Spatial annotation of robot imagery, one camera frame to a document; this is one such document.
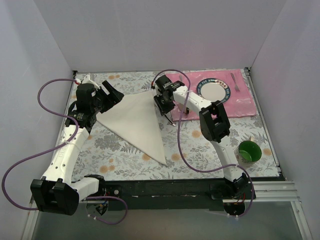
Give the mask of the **white cloth napkin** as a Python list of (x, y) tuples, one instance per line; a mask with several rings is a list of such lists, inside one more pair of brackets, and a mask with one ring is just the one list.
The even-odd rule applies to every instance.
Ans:
[(97, 121), (153, 160), (167, 164), (151, 91), (124, 96), (114, 107), (99, 113)]

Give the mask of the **silver knife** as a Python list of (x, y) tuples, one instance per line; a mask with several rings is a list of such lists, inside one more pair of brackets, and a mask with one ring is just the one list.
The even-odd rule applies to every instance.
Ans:
[(169, 122), (170, 125), (172, 125), (172, 126), (174, 126), (174, 127), (176, 126), (176, 124), (173, 122), (173, 120), (172, 120), (167, 114), (165, 114), (164, 116), (165, 116), (165, 118), (168, 120), (168, 122)]

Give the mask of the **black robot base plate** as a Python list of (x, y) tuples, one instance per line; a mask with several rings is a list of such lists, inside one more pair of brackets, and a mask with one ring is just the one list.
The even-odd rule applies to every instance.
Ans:
[(105, 181), (102, 192), (86, 197), (104, 202), (109, 211), (123, 210), (195, 210), (223, 211), (225, 204), (243, 204), (256, 198), (250, 183), (236, 193), (222, 178), (180, 180)]

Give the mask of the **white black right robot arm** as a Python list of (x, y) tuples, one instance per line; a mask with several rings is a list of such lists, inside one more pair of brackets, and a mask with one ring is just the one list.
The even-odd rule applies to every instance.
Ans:
[(237, 199), (244, 194), (246, 188), (254, 197), (254, 186), (248, 172), (239, 165), (231, 146), (230, 121), (221, 101), (209, 101), (190, 91), (190, 86), (185, 86), (182, 81), (172, 82), (166, 75), (156, 76), (151, 82), (151, 89), (155, 90), (154, 101), (160, 114), (163, 116), (174, 109), (175, 103), (182, 104), (182, 109), (197, 112), (200, 130), (204, 138), (209, 141), (220, 160), (221, 167), (211, 170), (200, 170), (192, 167), (185, 159), (180, 141), (182, 115), (177, 127), (177, 145), (184, 163), (198, 173), (212, 173), (223, 171), (227, 195)]

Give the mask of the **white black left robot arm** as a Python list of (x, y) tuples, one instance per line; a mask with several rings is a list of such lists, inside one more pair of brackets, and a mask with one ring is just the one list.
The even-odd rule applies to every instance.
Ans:
[(106, 196), (104, 177), (85, 175), (72, 182), (72, 174), (81, 149), (97, 121), (97, 114), (105, 113), (118, 104), (124, 94), (108, 81), (98, 85), (90, 76), (77, 80), (76, 100), (67, 110), (60, 148), (41, 179), (30, 185), (32, 196), (41, 212), (73, 215), (79, 202), (87, 197), (101, 200)]

